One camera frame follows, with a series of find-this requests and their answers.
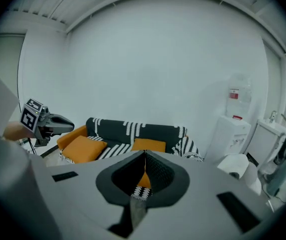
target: orange pillow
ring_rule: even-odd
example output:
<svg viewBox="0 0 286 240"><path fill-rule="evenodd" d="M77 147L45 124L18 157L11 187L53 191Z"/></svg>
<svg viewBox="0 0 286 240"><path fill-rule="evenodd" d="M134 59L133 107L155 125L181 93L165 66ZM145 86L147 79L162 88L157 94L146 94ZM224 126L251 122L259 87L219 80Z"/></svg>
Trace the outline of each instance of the orange pillow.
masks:
<svg viewBox="0 0 286 240"><path fill-rule="evenodd" d="M159 151L159 152L165 152L166 142L163 141L156 141L152 139L147 138L136 138L135 142L132 147L132 151L135 150L152 150L152 151ZM138 186L145 187L145 188L151 188L151 182L149 181L149 178L147 176L147 173L144 173L141 180L138 183Z"/></svg>
<svg viewBox="0 0 286 240"><path fill-rule="evenodd" d="M87 163L94 161L106 146L106 142L78 136L63 149L62 154L76 164Z"/></svg>
<svg viewBox="0 0 286 240"><path fill-rule="evenodd" d="M132 151L134 150L152 150L165 152L166 142L164 141L156 141L147 138L136 138L132 147Z"/></svg>

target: black slot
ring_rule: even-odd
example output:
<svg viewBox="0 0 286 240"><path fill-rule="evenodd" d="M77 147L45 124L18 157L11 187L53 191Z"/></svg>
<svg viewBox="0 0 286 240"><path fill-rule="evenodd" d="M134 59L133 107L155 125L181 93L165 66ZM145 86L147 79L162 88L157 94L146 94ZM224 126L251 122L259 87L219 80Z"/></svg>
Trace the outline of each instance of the black slot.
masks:
<svg viewBox="0 0 286 240"><path fill-rule="evenodd" d="M227 209L228 213L233 217L234 221L240 227L243 233L251 230L258 225L260 221L241 203L237 197L226 192L217 195L218 199Z"/></svg>
<svg viewBox="0 0 286 240"><path fill-rule="evenodd" d="M52 177L55 182L60 182L60 181L67 180L75 176L78 176L78 174L75 173L74 171L70 171L70 172L66 172L62 174L53 175Z"/></svg>
<svg viewBox="0 0 286 240"><path fill-rule="evenodd" d="M258 162L254 159L254 157L251 156L250 153L247 153L246 157L249 162L253 163L256 167L258 166Z"/></svg>

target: water bottle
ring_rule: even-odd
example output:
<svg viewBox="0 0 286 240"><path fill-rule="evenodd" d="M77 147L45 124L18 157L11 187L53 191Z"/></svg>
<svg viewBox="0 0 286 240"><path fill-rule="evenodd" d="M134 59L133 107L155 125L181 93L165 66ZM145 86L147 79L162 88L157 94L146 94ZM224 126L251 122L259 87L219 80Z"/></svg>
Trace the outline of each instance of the water bottle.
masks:
<svg viewBox="0 0 286 240"><path fill-rule="evenodd" d="M250 78L245 74L233 74L229 80L226 116L247 120L251 96Z"/></svg>

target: faucet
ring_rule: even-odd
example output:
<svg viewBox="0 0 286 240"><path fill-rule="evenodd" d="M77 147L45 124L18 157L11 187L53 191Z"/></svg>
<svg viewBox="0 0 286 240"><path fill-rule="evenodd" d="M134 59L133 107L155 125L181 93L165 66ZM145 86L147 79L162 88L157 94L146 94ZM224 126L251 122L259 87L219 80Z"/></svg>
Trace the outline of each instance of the faucet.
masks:
<svg viewBox="0 0 286 240"><path fill-rule="evenodd" d="M277 112L275 110L272 111L271 116L269 117L269 123L273 123L273 121L275 120L277 116Z"/></svg>

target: sofa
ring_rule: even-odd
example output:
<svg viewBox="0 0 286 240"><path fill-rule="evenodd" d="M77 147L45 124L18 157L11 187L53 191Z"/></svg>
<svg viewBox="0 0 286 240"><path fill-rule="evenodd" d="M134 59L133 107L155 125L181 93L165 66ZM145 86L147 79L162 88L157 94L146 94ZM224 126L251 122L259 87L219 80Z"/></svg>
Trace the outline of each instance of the sofa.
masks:
<svg viewBox="0 0 286 240"><path fill-rule="evenodd" d="M73 164L74 161L62 153L79 136L107 143L106 148L95 160L107 159L129 152L132 150L135 139L140 138L165 142L166 153L199 162L203 161L194 141L186 133L187 129L182 126L144 124L90 117L84 126L60 137L57 144L60 149L60 159L70 164ZM138 185L133 195L146 199L151 195L151 189Z"/></svg>

